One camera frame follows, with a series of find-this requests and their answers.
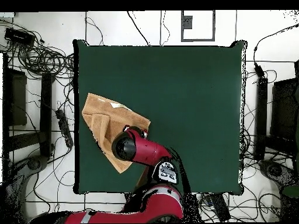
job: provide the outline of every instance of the black electronic device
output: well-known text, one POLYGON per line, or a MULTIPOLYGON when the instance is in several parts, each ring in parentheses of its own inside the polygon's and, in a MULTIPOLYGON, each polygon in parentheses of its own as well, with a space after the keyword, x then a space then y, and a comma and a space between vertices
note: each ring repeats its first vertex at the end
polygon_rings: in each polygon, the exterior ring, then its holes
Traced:
POLYGON ((68 148, 72 148, 74 145, 74 142, 72 140, 71 132, 69 131, 68 127, 68 120, 64 114, 64 112, 61 109, 58 109, 55 111, 56 117, 59 120, 58 125, 59 129, 61 130, 61 133, 65 139, 65 144, 68 148))
POLYGON ((35 37, 33 35, 11 28, 6 29, 4 38, 13 43, 18 43, 30 47, 34 45, 35 40, 35 37))
POLYGON ((231 219, 230 212, 224 201, 222 194, 210 194, 214 210, 220 222, 225 222, 231 219))
POLYGON ((25 72, 8 68, 7 87, 11 96, 7 99, 10 105, 8 117, 9 126, 26 125, 26 84, 27 77, 25 72))

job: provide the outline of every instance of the white paper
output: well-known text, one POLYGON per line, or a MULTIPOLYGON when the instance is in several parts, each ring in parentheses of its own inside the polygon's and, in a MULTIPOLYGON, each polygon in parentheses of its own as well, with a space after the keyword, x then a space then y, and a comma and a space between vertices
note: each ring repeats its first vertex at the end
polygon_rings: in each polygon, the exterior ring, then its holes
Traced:
POLYGON ((110 104, 111 104, 111 106, 112 106, 113 108, 123 107, 123 108, 125 108, 125 109, 128 109, 128 110, 132 111, 131 109, 129 109, 128 107, 126 107, 126 106, 124 106, 124 105, 122 105, 122 104, 118 104, 118 103, 110 103, 110 104))

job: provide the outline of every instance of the green tabletop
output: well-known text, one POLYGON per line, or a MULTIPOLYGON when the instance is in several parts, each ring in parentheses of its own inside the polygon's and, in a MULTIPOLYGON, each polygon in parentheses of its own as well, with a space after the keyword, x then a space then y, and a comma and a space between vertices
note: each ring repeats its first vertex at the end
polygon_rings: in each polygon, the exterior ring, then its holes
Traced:
POLYGON ((88 93, 150 119, 149 139, 178 152, 192 191, 239 191, 243 47, 241 41, 231 48, 74 41, 79 56, 75 192, 130 192, 144 170, 133 163, 119 174, 101 153, 81 114, 88 93))

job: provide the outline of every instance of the black border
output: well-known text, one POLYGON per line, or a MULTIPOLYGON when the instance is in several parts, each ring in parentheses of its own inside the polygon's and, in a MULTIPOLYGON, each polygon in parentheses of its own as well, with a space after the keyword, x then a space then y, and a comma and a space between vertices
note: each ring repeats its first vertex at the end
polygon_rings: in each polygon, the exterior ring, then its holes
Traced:
POLYGON ((73 77, 73 88, 74 88, 74 146, 75 146, 75 183, 73 186, 73 192, 79 194, 79 88, 78 88, 78 77, 79 77, 79 47, 78 40, 73 40, 72 45, 74 47, 74 77, 73 77))
MULTIPOLYGON (((75 145, 75 183, 73 186, 73 192, 75 194, 79 194, 79 87, 78 87, 78 78, 79 78, 79 47, 78 41, 82 41, 86 46, 90 47, 99 47, 99 45, 89 45, 85 40, 73 40, 74 47, 74 116, 75 116, 75 125, 74 125, 74 145, 75 145)), ((245 108, 245 88, 246 88, 246 76, 245 76, 245 68, 246 68, 246 49, 247 49, 247 41, 245 40, 237 40, 233 41, 229 47, 218 46, 218 45, 166 45, 164 47, 223 47, 223 48, 234 48, 238 42, 243 42, 244 46, 241 53, 241 78, 242 78, 242 86, 241 86, 241 106, 240 106, 240 157, 239 157, 239 180, 238 183, 241 189, 240 193, 237 192, 227 192, 224 191, 222 193, 230 193, 231 195, 242 195, 244 192, 244 186, 242 184, 242 175, 244 169, 244 158, 241 155, 241 150, 243 150, 245 145, 244 137, 244 108, 245 108)), ((88 191, 87 193, 102 193, 102 191, 88 191)))
POLYGON ((216 31, 216 10, 213 11, 213 26, 212 26, 212 38, 184 38, 184 11, 181 11, 181 30, 180 30, 180 41, 181 42, 197 42, 197 41, 215 41, 215 31, 216 31))

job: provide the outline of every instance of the tan cloth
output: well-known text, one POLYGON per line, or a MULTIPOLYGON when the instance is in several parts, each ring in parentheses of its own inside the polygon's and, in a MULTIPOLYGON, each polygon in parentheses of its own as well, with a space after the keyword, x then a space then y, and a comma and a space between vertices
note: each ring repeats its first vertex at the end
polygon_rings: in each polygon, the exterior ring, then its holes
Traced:
POLYGON ((119 104, 102 96, 88 93, 82 115, 104 155, 115 169, 122 173, 132 162, 115 158, 111 149, 113 140, 123 131, 125 125, 134 125, 142 130, 148 130, 151 122, 124 107, 113 108, 111 103, 119 104))

